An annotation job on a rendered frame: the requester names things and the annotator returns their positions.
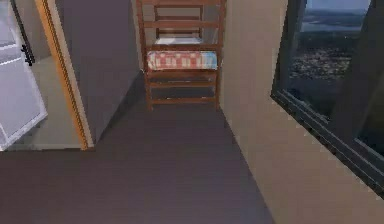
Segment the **brown wooden bunk bed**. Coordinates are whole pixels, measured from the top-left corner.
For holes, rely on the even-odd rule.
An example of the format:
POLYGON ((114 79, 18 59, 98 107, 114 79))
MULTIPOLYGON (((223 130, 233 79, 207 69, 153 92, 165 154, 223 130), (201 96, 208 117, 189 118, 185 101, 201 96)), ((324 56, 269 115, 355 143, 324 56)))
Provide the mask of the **brown wooden bunk bed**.
POLYGON ((155 105, 220 104, 220 76, 223 62, 227 0, 136 0, 136 15, 145 80, 147 108, 155 105), (163 45, 160 37, 197 37, 201 44, 163 45), (208 69, 151 70, 150 51, 212 51, 218 67, 208 69), (208 88, 209 96, 155 98, 155 89, 208 88))

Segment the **red and white checked mattress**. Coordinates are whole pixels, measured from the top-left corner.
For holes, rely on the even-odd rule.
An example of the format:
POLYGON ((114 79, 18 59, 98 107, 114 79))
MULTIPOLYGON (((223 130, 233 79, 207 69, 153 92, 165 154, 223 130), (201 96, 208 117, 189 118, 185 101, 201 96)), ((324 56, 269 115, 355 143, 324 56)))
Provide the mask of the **red and white checked mattress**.
POLYGON ((216 53, 212 51, 150 51, 147 63, 151 70, 216 70, 218 67, 216 53))

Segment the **white pillow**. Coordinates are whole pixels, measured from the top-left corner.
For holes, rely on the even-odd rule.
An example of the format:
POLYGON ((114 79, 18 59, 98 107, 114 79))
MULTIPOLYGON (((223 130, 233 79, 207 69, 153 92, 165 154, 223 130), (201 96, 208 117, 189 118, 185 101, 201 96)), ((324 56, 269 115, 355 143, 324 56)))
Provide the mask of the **white pillow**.
POLYGON ((155 44, 172 45, 172 44, 201 44, 201 38, 197 37, 160 37, 155 44))

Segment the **black framed window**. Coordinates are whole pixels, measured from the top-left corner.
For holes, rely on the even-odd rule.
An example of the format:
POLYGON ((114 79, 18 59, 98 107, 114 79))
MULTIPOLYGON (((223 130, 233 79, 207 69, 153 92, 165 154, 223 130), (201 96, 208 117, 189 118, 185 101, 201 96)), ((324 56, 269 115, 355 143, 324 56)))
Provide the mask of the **black framed window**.
POLYGON ((384 201, 384 0, 287 0, 271 97, 384 201))

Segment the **white room door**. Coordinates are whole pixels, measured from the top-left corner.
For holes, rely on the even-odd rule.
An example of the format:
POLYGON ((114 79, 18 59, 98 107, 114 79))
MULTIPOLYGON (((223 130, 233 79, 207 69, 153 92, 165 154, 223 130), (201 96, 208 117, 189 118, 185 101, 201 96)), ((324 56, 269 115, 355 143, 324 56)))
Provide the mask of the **white room door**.
POLYGON ((11 0, 0 0, 0 151, 6 151, 47 115, 23 52, 11 0))

